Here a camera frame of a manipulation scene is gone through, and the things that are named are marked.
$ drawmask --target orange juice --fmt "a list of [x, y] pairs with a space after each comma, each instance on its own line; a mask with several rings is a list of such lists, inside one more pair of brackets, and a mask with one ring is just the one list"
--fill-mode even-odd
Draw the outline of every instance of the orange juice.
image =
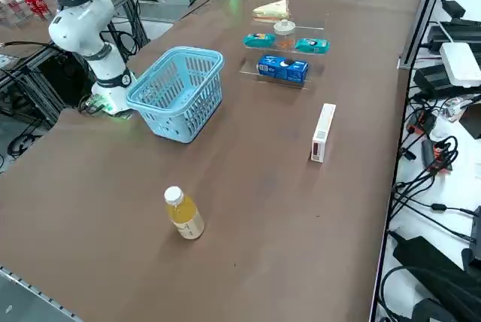
[[204, 220], [197, 205], [179, 187], [169, 187], [164, 193], [167, 212], [180, 235], [185, 239], [196, 239], [204, 231]]

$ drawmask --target blue box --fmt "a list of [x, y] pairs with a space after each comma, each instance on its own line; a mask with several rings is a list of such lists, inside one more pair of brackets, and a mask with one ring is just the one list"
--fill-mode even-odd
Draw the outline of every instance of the blue box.
[[259, 60], [257, 69], [260, 75], [303, 84], [309, 64], [305, 61], [292, 60], [286, 57], [264, 55]]

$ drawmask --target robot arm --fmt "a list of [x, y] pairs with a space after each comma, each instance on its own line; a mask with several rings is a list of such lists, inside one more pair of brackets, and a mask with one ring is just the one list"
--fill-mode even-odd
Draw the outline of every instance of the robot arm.
[[92, 94], [106, 101], [104, 109], [116, 114], [128, 109], [126, 97], [133, 75], [116, 46], [104, 42], [100, 32], [114, 15], [111, 0], [59, 0], [58, 11], [49, 26], [52, 41], [63, 50], [81, 55], [90, 65], [97, 80]]

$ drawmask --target red object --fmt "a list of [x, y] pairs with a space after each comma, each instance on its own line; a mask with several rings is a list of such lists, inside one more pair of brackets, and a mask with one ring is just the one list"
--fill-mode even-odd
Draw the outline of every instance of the red object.
[[47, 4], [45, 3], [45, 0], [34, 0], [34, 2], [44, 15], [51, 15], [52, 14], [50, 12]]
[[34, 0], [25, 0], [25, 3], [29, 6], [30, 10], [40, 17], [42, 20], [45, 20], [45, 17], [42, 13], [42, 11], [37, 7], [37, 4], [35, 3]]
[[18, 4], [17, 1], [15, 0], [5, 0], [7, 3], [8, 7], [17, 15], [17, 16], [22, 16], [25, 15], [20, 8], [20, 5]]

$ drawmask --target white bottle cap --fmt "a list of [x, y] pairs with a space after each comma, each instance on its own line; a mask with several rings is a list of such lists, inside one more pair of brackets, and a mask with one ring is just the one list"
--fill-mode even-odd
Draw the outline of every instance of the white bottle cap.
[[294, 32], [295, 23], [288, 20], [282, 20], [274, 24], [274, 31], [278, 35], [291, 35]]
[[167, 204], [179, 205], [183, 201], [183, 191], [179, 187], [169, 187], [164, 193], [164, 198]]

